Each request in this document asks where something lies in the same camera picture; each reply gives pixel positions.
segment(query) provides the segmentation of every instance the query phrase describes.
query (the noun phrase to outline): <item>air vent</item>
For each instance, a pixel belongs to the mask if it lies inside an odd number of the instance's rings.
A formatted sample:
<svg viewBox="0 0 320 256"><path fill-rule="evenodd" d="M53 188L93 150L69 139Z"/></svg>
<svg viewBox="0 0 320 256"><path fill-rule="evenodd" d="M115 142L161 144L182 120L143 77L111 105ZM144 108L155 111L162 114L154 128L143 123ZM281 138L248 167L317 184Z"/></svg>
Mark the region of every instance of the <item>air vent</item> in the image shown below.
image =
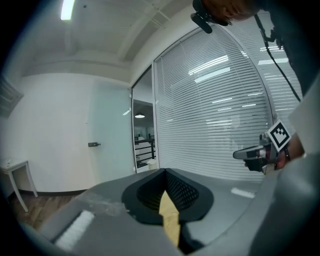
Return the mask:
<svg viewBox="0 0 320 256"><path fill-rule="evenodd" d="M8 80L0 76L0 116L8 118L24 95L19 92Z"/></svg>

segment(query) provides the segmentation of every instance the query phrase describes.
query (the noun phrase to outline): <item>door handle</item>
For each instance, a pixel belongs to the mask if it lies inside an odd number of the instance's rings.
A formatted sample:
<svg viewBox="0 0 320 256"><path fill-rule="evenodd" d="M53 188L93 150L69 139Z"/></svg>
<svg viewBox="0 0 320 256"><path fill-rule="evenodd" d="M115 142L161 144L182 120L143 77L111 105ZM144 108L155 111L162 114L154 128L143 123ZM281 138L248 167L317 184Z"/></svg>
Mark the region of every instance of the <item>door handle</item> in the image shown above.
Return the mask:
<svg viewBox="0 0 320 256"><path fill-rule="evenodd" d="M88 143L88 147L89 147L89 148L98 147L99 145L101 145L101 144L98 143L98 142L89 142L89 143Z"/></svg>

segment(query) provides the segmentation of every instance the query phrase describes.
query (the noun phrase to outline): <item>window blinds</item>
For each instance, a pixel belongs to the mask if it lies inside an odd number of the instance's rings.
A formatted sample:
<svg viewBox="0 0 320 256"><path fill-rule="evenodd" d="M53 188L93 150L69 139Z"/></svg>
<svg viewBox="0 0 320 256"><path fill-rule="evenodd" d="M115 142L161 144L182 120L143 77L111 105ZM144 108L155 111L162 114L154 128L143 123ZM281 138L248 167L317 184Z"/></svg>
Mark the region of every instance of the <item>window blinds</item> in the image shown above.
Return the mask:
<svg viewBox="0 0 320 256"><path fill-rule="evenodd" d="M271 125L257 70L224 30L200 31L154 62L159 164L215 178L261 181L233 152Z"/></svg>
<svg viewBox="0 0 320 256"><path fill-rule="evenodd" d="M267 35L270 36L270 31L274 28L274 25L271 22L269 13L260 12L259 18ZM228 26L226 29L229 30L247 50L247 53L252 58L252 62L257 66L257 70L263 78L264 85L270 91L271 104L274 106L275 113L289 129L289 132L293 134L295 130L291 126L288 116L297 107L299 102L285 78L268 55L255 18L252 17L245 21L233 22L232 26ZM275 42L269 43L269 48L294 90L300 99L302 99L299 81L289 64L285 50L279 49Z"/></svg>

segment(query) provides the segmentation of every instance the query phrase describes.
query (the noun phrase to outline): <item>head-mounted camera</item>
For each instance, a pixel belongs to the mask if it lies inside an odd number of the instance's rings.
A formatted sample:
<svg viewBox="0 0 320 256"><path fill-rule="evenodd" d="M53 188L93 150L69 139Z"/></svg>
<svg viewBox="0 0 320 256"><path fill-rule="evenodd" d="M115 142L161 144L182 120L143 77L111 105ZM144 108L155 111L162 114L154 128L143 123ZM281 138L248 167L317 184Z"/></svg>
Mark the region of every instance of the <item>head-mounted camera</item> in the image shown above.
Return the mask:
<svg viewBox="0 0 320 256"><path fill-rule="evenodd" d="M193 0L192 6L195 9L195 13L191 14L191 20L207 34L212 32L212 28L208 23L228 26L227 22L217 21L211 14L207 13L207 10L202 4L202 0Z"/></svg>

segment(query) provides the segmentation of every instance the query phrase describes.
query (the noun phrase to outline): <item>glass door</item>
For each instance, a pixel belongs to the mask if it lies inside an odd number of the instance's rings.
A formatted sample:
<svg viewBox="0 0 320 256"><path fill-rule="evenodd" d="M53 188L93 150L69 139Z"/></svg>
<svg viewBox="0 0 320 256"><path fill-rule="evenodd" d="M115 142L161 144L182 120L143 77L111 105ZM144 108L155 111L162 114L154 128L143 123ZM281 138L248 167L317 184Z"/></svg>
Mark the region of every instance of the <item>glass door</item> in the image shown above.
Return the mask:
<svg viewBox="0 0 320 256"><path fill-rule="evenodd" d="M88 111L88 146L96 183L135 173L130 88L109 81L93 85Z"/></svg>

